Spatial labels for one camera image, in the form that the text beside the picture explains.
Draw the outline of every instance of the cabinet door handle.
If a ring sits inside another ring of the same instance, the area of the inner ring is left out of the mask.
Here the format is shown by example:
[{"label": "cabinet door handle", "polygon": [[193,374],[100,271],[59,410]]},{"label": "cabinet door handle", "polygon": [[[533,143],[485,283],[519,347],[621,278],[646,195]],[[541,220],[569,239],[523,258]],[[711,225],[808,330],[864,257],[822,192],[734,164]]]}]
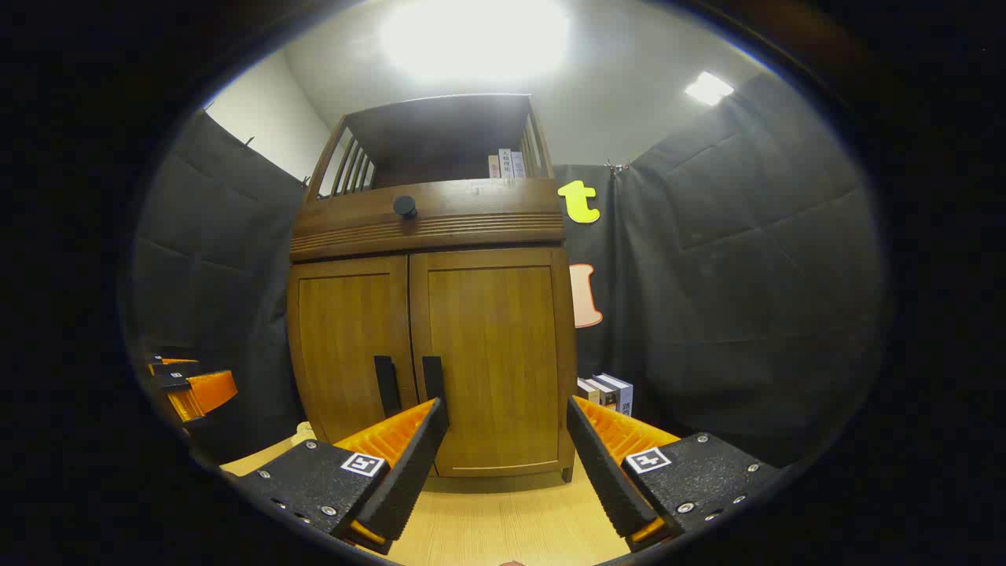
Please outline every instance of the cabinet door handle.
[{"label": "cabinet door handle", "polygon": [[447,418],[448,405],[447,395],[444,391],[444,367],[441,365],[440,356],[423,357],[423,375],[427,380],[427,399],[440,397],[441,403],[444,404],[444,417]]},{"label": "cabinet door handle", "polygon": [[377,374],[377,389],[380,391],[380,404],[384,407],[384,418],[401,412],[401,399],[398,398],[398,380],[394,376],[394,362],[390,356],[374,356],[374,372]]}]

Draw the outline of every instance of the white wall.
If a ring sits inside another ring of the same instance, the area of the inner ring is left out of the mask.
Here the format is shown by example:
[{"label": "white wall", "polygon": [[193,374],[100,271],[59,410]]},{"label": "white wall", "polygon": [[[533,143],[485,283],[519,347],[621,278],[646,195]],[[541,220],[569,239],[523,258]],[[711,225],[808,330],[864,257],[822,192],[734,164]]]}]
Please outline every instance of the white wall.
[{"label": "white wall", "polygon": [[303,179],[331,134],[290,71],[281,49],[249,67],[207,101],[206,113],[280,168]]}]

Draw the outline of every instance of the ceiling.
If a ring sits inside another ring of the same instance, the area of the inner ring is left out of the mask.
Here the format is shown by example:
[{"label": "ceiling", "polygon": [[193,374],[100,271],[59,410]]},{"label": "ceiling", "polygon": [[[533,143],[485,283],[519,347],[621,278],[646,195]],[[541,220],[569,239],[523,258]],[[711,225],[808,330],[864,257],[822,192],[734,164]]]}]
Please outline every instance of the ceiling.
[{"label": "ceiling", "polygon": [[[739,49],[664,7],[557,0],[568,34],[552,69],[509,78],[424,79],[395,66],[381,42],[382,24],[404,3],[358,4],[286,46],[294,76],[329,128],[343,114],[403,100],[529,92],[553,163],[624,163],[709,110],[684,93],[702,70],[733,86],[765,72]],[[499,46],[500,60],[506,48]]]}]

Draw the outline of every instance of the cabinet door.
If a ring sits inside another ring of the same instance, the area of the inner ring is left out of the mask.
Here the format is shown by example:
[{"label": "cabinet door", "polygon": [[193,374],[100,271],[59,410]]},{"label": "cabinet door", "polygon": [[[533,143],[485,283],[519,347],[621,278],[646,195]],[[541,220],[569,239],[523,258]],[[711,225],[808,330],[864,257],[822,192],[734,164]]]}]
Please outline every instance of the cabinet door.
[{"label": "cabinet door", "polygon": [[390,356],[403,409],[415,405],[404,255],[295,264],[287,315],[304,411],[337,442],[384,419],[374,356]]},{"label": "cabinet door", "polygon": [[438,356],[450,428],[442,477],[569,466],[564,401],[575,389],[569,267],[561,247],[409,255],[413,368]]}]

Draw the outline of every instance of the ceiling light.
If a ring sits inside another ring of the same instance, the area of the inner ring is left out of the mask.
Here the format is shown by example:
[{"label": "ceiling light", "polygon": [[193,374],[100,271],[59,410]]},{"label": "ceiling light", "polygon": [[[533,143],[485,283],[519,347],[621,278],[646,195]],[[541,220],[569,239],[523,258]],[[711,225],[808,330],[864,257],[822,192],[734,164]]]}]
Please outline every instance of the ceiling light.
[{"label": "ceiling light", "polygon": [[716,106],[723,97],[729,96],[732,91],[733,88],[729,84],[704,70],[685,88],[688,96],[709,106]]},{"label": "ceiling light", "polygon": [[396,10],[380,38],[391,61],[417,77],[513,78],[553,68],[568,24],[549,2],[429,0]]}]

